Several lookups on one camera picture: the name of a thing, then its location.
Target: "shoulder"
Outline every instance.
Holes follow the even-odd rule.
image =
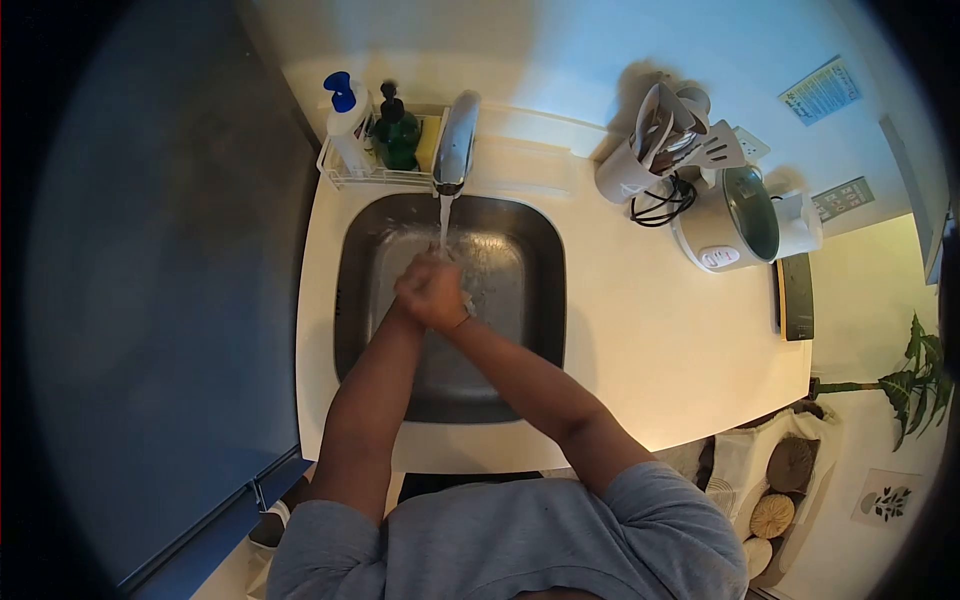
[[[384,583],[379,556],[379,529],[366,516],[339,502],[304,502],[276,549],[267,598],[324,597],[333,590],[345,597],[379,595]]]
[[[603,501],[635,556],[675,596],[743,597],[749,580],[740,539],[677,471],[660,462],[634,465],[613,480]]]

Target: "person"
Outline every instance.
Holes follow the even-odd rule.
[[[730,522],[569,375],[472,318],[460,269],[434,250],[397,279],[333,398],[313,499],[290,518],[268,599],[744,597],[746,559]],[[384,518],[427,327],[560,446],[580,481],[458,486]]]

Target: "stainless steel sink basin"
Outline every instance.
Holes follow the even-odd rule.
[[[440,203],[429,194],[381,198],[356,216],[344,239],[333,328],[343,381],[394,301],[394,281],[440,236]],[[450,210],[447,244],[464,269],[476,317],[563,366],[564,248],[549,221],[525,204],[463,196]],[[491,423],[518,420],[458,350],[428,331],[407,420]]]

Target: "electric outlet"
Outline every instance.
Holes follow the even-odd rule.
[[[736,133],[736,140],[740,142],[740,147],[743,148],[743,154],[747,157],[747,160],[757,162],[770,154],[770,146],[756,139],[755,135],[742,127],[734,128],[733,132]]]

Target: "chrome faucet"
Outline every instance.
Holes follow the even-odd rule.
[[[466,90],[457,96],[446,117],[433,167],[434,196],[460,198],[473,166],[473,137],[480,113],[480,94]]]

